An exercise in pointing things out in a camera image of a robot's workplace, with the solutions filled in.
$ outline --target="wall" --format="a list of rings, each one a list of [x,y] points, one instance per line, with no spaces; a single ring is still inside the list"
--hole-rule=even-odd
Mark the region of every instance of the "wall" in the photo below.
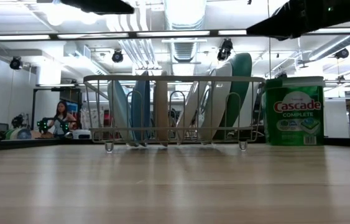
[[[324,133],[330,138],[350,138],[346,100],[325,100]]]
[[[35,74],[25,70],[15,72],[0,60],[0,123],[10,125],[20,113],[29,114],[31,122],[34,87]]]

